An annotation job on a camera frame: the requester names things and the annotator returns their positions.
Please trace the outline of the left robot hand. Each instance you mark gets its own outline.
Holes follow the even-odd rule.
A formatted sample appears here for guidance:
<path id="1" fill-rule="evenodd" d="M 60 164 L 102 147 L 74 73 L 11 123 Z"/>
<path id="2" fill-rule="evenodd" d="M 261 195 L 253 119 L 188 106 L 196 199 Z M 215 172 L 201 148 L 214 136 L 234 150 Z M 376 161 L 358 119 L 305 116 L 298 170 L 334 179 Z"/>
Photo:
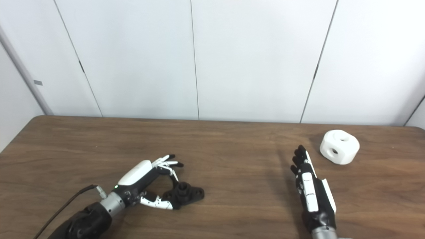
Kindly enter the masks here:
<path id="1" fill-rule="evenodd" d="M 172 203 L 155 194 L 149 194 L 147 187 L 159 176 L 166 175 L 172 180 L 173 186 L 179 183 L 173 167 L 182 168 L 183 163 L 174 161 L 174 154 L 165 155 L 155 161 L 143 160 L 127 172 L 112 190 L 125 208 L 140 203 L 148 207 L 173 210 Z"/>

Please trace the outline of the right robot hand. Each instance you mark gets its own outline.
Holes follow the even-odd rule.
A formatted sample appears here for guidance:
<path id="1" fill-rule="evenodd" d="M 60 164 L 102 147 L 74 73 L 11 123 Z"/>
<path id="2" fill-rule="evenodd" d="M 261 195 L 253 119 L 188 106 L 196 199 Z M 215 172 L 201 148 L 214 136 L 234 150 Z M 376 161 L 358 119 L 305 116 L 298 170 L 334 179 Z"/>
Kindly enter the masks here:
<path id="1" fill-rule="evenodd" d="M 336 204 L 326 179 L 315 173 L 309 153 L 299 145 L 290 169 L 302 204 L 302 222 L 313 239 L 337 239 Z"/>

